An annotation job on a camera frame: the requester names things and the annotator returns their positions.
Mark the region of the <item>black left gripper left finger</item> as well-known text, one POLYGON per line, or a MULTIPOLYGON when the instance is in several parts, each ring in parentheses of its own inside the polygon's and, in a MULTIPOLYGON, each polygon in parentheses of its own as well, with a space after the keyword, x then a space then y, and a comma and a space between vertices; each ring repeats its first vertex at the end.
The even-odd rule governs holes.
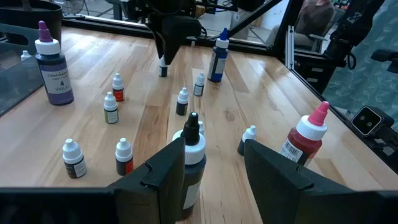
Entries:
POLYGON ((185 169, 185 139, 177 138, 110 185, 118 224, 175 224, 185 169))

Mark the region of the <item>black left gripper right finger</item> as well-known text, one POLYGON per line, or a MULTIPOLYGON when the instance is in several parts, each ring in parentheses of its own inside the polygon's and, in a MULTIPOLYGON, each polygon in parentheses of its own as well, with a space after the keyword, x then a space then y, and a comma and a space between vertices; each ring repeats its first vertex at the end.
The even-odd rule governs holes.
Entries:
POLYGON ((244 163, 263 223, 294 224, 301 192, 314 186, 300 165, 255 140, 245 142, 244 163))

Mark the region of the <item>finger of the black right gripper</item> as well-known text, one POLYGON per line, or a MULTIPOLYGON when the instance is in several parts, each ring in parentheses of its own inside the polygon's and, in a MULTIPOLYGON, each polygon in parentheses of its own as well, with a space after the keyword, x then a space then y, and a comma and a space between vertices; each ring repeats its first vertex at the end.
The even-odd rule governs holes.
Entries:
POLYGON ((162 58, 164 55, 164 50, 163 50, 163 39, 162 35, 159 31, 154 32, 154 40, 155 40, 155 46, 157 49, 157 54, 159 58, 162 58))
POLYGON ((170 65, 172 60, 176 56, 179 48, 183 45, 186 41, 185 37, 181 36, 165 36, 164 37, 164 60, 166 65, 170 65))

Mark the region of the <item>large blue food coloring bottle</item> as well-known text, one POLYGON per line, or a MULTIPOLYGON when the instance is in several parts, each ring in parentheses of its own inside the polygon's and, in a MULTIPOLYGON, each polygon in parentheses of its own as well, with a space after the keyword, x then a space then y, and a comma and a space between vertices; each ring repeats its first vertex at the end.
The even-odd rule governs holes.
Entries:
POLYGON ((215 83, 221 81, 228 58, 228 46, 228 29, 225 27, 220 36, 216 39, 215 46, 213 47, 208 71, 209 81, 215 83))

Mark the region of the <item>large pink food coloring bottle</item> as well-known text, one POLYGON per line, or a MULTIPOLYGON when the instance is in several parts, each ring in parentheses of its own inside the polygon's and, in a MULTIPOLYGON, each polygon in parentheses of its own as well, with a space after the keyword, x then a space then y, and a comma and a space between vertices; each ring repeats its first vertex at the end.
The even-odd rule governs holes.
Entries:
POLYGON ((312 114, 302 116, 292 128, 279 154, 304 167, 315 157, 322 146, 322 138, 328 127, 325 124, 329 102, 323 101, 312 114))

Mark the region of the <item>large black food coloring bottle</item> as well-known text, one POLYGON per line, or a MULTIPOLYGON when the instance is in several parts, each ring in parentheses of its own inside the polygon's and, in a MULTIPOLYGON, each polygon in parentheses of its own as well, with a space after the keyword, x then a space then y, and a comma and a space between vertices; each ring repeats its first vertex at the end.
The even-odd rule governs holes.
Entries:
POLYGON ((179 211, 177 212, 177 221, 182 221, 193 212, 206 165, 206 140, 204 135, 200 133, 198 113, 190 113, 183 129, 177 131, 172 140, 179 137, 185 139, 185 175, 179 211))

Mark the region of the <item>large violet food coloring bottle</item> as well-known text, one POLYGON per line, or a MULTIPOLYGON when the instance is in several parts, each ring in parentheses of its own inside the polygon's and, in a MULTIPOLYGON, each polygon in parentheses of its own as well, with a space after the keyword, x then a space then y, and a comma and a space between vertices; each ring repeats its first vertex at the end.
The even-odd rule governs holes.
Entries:
POLYGON ((60 42, 53 39, 44 21, 39 21, 39 38, 35 40, 35 58, 52 105, 67 105, 74 100, 67 61, 60 42))

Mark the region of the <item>silver aluminium bar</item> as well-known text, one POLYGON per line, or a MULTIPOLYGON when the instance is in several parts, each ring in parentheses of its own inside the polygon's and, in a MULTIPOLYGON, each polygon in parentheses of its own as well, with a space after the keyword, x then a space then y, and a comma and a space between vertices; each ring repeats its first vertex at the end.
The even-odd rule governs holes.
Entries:
POLYGON ((285 65, 289 70, 293 70, 294 64, 294 26, 288 26, 285 43, 285 65))

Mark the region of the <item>person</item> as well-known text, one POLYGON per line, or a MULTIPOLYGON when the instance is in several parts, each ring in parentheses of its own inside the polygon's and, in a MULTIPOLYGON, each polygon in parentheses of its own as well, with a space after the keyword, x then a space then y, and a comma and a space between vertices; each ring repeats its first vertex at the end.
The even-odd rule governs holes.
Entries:
POLYGON ((310 34, 321 36, 335 13, 330 0, 304 0, 295 23, 295 46, 311 47, 310 34))

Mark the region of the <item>clear plastic bin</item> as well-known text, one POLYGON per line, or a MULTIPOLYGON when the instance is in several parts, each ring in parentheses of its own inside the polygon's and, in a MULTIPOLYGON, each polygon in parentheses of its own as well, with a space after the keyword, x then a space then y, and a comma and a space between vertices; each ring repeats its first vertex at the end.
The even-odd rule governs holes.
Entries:
MULTIPOLYGON (((39 35, 34 32, 31 30, 25 36, 37 40, 39 35)), ((0 41, 7 42, 5 34, 0 33, 0 41)), ((22 51, 0 52, 0 117, 43 85, 35 54, 22 62, 22 51)))

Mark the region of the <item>black bulky equipment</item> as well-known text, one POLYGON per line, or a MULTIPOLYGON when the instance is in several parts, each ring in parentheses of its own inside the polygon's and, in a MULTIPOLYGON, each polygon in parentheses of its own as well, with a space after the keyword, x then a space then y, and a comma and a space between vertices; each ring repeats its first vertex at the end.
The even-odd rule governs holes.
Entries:
POLYGON ((358 46, 373 25, 373 17, 385 0, 352 0, 337 29, 330 36, 330 44, 324 56, 337 67, 346 65, 345 58, 358 46))

